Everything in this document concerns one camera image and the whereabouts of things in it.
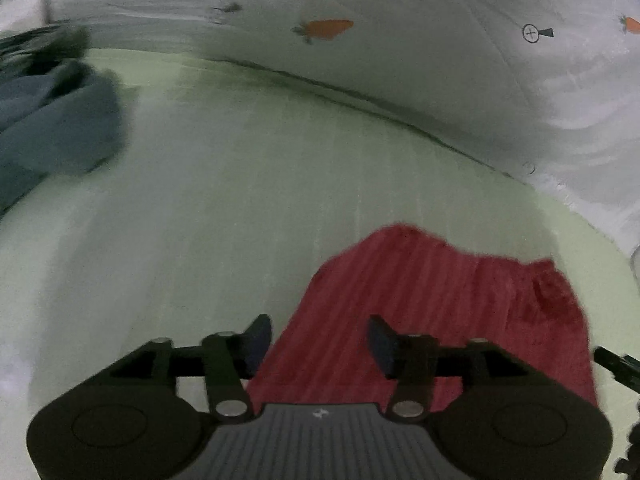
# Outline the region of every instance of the red striped fabric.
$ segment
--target red striped fabric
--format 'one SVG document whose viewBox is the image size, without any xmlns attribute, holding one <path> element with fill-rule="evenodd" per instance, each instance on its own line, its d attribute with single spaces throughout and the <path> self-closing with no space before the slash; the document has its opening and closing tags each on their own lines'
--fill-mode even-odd
<svg viewBox="0 0 640 480">
<path fill-rule="evenodd" d="M 484 337 L 596 404 L 588 330 L 551 260 L 532 264 L 465 254 L 408 225 L 385 227 L 335 256 L 313 277 L 296 313 L 248 391 L 265 402 L 376 402 L 394 389 L 367 350 L 366 326 L 381 314 L 397 332 L 442 345 Z M 433 410 L 462 391 L 438 379 Z"/>
</svg>

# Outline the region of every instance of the light green mat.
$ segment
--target light green mat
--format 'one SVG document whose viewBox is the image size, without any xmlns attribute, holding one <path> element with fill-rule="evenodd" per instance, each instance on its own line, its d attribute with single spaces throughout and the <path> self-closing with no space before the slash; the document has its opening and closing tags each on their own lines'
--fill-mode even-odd
<svg viewBox="0 0 640 480">
<path fill-rule="evenodd" d="M 553 256 L 592 344 L 640 356 L 626 258 L 560 203 L 279 76 L 165 54 L 89 59 L 125 86 L 130 145 L 94 174 L 47 180 L 0 224 L 0 359 L 19 364 L 0 397 L 12 428 L 0 454 L 14 457 L 0 477 L 34 475 L 23 435 L 44 402 L 156 336 L 196 344 L 261 312 L 279 332 L 327 258 L 395 221 L 464 250 Z M 596 379 L 615 458 L 637 396 Z M 199 388 L 181 392 L 198 404 Z"/>
</svg>

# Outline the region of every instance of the carrot print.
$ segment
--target carrot print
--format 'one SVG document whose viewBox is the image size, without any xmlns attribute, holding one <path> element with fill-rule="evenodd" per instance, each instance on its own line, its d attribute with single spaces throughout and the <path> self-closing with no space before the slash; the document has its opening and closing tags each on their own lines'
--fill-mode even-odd
<svg viewBox="0 0 640 480">
<path fill-rule="evenodd" d="M 312 38 L 316 40 L 332 40 L 338 34 L 351 27 L 353 27 L 351 20 L 318 20 L 302 23 L 299 27 L 294 27 L 291 30 L 305 38 L 307 43 L 311 43 Z"/>
<path fill-rule="evenodd" d="M 628 16 L 622 16 L 620 23 L 625 26 L 625 33 L 640 34 L 640 22 Z"/>
</svg>

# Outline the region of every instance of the pile of clothes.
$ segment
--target pile of clothes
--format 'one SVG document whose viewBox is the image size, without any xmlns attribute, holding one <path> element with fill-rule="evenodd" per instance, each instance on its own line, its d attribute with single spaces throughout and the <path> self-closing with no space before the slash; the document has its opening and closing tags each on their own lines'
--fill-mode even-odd
<svg viewBox="0 0 640 480">
<path fill-rule="evenodd" d="M 81 61 L 84 27 L 0 40 L 0 215 L 49 174 L 83 174 L 123 146 L 116 85 Z"/>
</svg>

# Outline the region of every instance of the gray ribbed plate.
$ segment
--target gray ribbed plate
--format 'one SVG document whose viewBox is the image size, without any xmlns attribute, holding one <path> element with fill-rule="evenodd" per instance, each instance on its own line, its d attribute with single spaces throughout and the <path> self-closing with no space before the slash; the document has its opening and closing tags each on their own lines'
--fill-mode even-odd
<svg viewBox="0 0 640 480">
<path fill-rule="evenodd" d="M 373 404 L 269 404 L 258 419 L 217 430 L 175 480 L 468 480 L 420 426 Z"/>
</svg>

